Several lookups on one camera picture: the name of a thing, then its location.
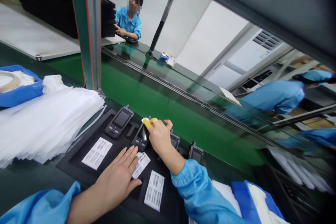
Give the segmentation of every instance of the worker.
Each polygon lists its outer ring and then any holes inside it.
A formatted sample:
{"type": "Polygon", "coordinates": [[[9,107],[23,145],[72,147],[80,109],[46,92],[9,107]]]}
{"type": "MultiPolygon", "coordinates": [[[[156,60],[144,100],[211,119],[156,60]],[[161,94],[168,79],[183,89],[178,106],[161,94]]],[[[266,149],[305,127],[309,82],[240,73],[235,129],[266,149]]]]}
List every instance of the worker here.
{"type": "Polygon", "coordinates": [[[116,33],[132,39],[141,38],[142,23],[139,17],[144,0],[129,0],[127,7],[115,11],[116,33]]]}
{"type": "Polygon", "coordinates": [[[261,111],[270,112],[272,116],[288,114],[303,100],[305,89],[315,88],[320,85],[318,82],[327,82],[331,77],[330,72],[311,70],[294,75],[292,80],[278,80],[262,85],[241,100],[261,111]]]}
{"type": "MultiPolygon", "coordinates": [[[[206,169],[195,160],[185,160],[170,141],[170,120],[149,127],[149,140],[171,172],[171,180],[184,199],[185,210],[198,224],[245,223],[234,207],[213,187],[206,169]]],[[[118,206],[141,185],[132,174],[138,163],[138,147],[124,148],[102,172],[96,183],[80,192],[75,182],[63,195],[56,190],[40,191],[23,200],[0,218],[1,224],[66,223],[89,224],[118,206]]]]}
{"type": "Polygon", "coordinates": [[[319,149],[315,144],[336,149],[336,128],[301,131],[287,140],[277,142],[286,148],[300,149],[305,155],[314,156],[315,151],[319,149]]]}

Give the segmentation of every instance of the masking tape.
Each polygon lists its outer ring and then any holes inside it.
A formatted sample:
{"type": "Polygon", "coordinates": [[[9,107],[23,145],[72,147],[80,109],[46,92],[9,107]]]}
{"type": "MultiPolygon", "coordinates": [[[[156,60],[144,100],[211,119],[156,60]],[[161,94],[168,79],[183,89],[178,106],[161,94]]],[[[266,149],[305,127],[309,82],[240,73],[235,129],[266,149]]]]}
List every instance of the masking tape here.
{"type": "Polygon", "coordinates": [[[12,91],[13,89],[17,88],[21,81],[18,78],[18,76],[16,76],[15,74],[13,74],[12,72],[8,72],[8,71],[0,71],[0,78],[1,76],[9,76],[12,77],[13,79],[11,80],[11,82],[0,86],[0,93],[5,93],[8,91],[12,91]]]}

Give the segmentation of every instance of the blue sleeve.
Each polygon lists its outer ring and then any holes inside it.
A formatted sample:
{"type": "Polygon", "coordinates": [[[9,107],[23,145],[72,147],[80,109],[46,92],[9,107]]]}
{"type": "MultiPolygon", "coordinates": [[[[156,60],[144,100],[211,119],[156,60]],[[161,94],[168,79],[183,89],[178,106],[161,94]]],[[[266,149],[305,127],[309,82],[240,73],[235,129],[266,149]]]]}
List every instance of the blue sleeve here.
{"type": "Polygon", "coordinates": [[[115,23],[116,23],[116,25],[118,25],[119,27],[120,27],[120,25],[119,25],[119,19],[120,19],[120,12],[121,12],[121,8],[122,7],[119,7],[118,9],[116,9],[115,10],[115,23]]]}
{"type": "Polygon", "coordinates": [[[141,38],[141,30],[142,30],[142,22],[141,19],[138,18],[136,20],[135,26],[134,26],[134,32],[136,35],[138,35],[138,39],[141,38]]]}
{"type": "Polygon", "coordinates": [[[75,182],[64,195],[57,190],[44,190],[21,201],[2,217],[1,224],[65,223],[72,197],[81,191],[75,182]]]}
{"type": "Polygon", "coordinates": [[[295,109],[299,105],[299,103],[303,100],[304,96],[305,96],[304,93],[298,93],[296,95],[293,95],[291,97],[282,100],[279,104],[275,106],[274,108],[275,112],[279,114],[290,113],[293,109],[295,109]]]}
{"type": "Polygon", "coordinates": [[[188,216],[198,224],[245,223],[231,203],[214,188],[206,169],[195,160],[186,160],[183,170],[171,177],[184,199],[188,216]]]}

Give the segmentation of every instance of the air conditioner vent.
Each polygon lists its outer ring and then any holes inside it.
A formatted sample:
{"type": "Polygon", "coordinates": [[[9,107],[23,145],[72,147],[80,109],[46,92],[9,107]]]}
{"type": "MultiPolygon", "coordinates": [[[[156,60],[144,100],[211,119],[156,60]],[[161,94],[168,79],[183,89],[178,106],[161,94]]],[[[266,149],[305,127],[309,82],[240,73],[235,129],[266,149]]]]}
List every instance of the air conditioner vent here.
{"type": "Polygon", "coordinates": [[[253,41],[270,51],[273,51],[282,43],[281,39],[264,30],[259,33],[253,41]]]}

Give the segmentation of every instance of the stack of plastic bags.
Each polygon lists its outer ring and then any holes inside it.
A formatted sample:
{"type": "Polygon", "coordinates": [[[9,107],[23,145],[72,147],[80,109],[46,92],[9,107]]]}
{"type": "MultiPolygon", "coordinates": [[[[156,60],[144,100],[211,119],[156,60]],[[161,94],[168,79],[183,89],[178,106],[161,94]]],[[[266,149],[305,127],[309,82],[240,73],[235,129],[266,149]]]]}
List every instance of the stack of plastic bags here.
{"type": "Polygon", "coordinates": [[[289,152],[268,146],[272,156],[289,177],[296,183],[305,184],[309,189],[335,194],[325,179],[306,160],[299,159],[289,152]]]}
{"type": "Polygon", "coordinates": [[[44,163],[65,153],[104,100],[96,91],[67,87],[60,75],[46,76],[44,95],[0,111],[0,168],[14,158],[44,163]]]}

